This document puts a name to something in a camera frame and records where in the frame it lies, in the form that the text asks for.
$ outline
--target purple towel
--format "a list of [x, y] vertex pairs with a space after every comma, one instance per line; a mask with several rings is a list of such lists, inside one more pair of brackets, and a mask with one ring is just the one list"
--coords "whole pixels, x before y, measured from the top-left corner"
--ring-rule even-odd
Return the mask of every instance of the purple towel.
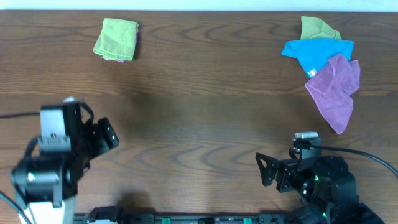
[[337, 134], [346, 129], [353, 112], [349, 96], [359, 88], [359, 73], [358, 61], [348, 62], [338, 54], [305, 84], [319, 112]]

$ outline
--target white wall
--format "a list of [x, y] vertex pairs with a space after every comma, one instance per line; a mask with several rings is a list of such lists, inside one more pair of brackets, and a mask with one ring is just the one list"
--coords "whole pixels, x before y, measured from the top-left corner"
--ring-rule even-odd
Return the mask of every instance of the white wall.
[[0, 0], [0, 9], [398, 12], [398, 0]]

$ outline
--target blue towel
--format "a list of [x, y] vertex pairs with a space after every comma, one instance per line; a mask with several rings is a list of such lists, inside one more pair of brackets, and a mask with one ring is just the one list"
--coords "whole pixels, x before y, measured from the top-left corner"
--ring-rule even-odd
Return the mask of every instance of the blue towel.
[[350, 61], [354, 42], [332, 38], [292, 40], [286, 43], [282, 55], [297, 58], [309, 78], [315, 76], [328, 59], [342, 54]]

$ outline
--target towel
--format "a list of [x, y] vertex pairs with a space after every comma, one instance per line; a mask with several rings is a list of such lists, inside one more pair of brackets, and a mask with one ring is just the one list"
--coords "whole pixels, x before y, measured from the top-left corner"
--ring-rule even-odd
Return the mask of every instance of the towel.
[[348, 62], [338, 54], [305, 87], [329, 125], [341, 134], [353, 112], [353, 99], [349, 97], [359, 88], [358, 61]]
[[302, 31], [300, 39], [329, 37], [336, 40], [341, 40], [340, 33], [319, 18], [302, 16], [301, 25]]
[[105, 18], [93, 52], [106, 60], [132, 60], [136, 49], [138, 23]]
[[316, 75], [336, 54], [350, 60], [354, 42], [332, 38], [316, 38], [288, 41], [282, 55], [297, 58], [309, 78]]

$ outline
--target wood grain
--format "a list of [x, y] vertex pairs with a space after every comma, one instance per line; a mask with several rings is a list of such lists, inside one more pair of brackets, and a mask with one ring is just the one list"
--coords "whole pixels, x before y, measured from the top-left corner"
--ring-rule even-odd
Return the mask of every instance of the wood grain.
[[[361, 88], [347, 130], [335, 134], [304, 88], [298, 62], [280, 52], [300, 37], [300, 16], [321, 17], [354, 40]], [[103, 18], [140, 24], [136, 60], [92, 50]], [[95, 159], [79, 184], [78, 212], [255, 213], [291, 210], [298, 194], [261, 185], [256, 152], [279, 159], [295, 132], [373, 153], [398, 167], [398, 15], [337, 12], [2, 11], [0, 114], [38, 111], [66, 96], [107, 116], [121, 145]], [[39, 118], [0, 121], [0, 189]], [[362, 202], [398, 219], [397, 180], [382, 165], [342, 154]], [[18, 223], [0, 203], [0, 223]]]

